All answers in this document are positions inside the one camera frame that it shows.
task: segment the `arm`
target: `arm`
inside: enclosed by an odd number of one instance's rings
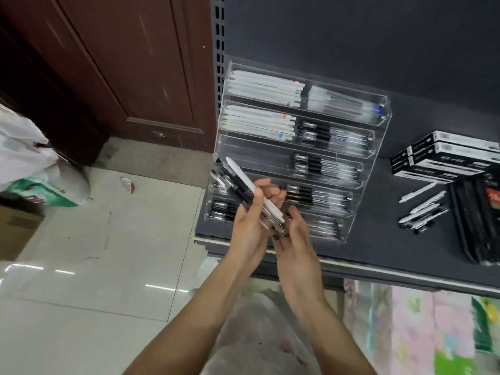
[[[307,223],[295,207],[290,238],[274,242],[283,293],[308,332],[324,374],[377,375],[324,296],[321,265],[311,245]]]
[[[270,185],[270,179],[255,182]],[[278,207],[284,191],[267,188]],[[228,254],[178,315],[144,348],[123,375],[198,374],[248,277],[266,252],[270,230],[260,222],[264,193],[255,189],[252,206],[238,208]]]

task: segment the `perforated metal panel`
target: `perforated metal panel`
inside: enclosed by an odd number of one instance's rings
[[[224,89],[224,0],[210,0],[212,14],[212,37],[214,41],[214,82],[216,111],[221,110]]]

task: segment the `hand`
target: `hand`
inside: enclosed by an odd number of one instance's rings
[[[267,241],[272,234],[271,223],[263,223],[260,220],[264,197],[281,208],[286,195],[285,190],[270,186],[271,179],[269,178],[259,179],[254,184],[256,188],[250,209],[247,211],[243,205],[240,205],[234,217],[231,245],[226,256],[241,266],[248,276],[255,271],[262,260],[266,252]]]
[[[274,240],[278,276],[286,301],[301,322],[308,307],[327,303],[324,296],[320,261],[312,248],[307,223],[297,208],[289,208],[290,237]]]

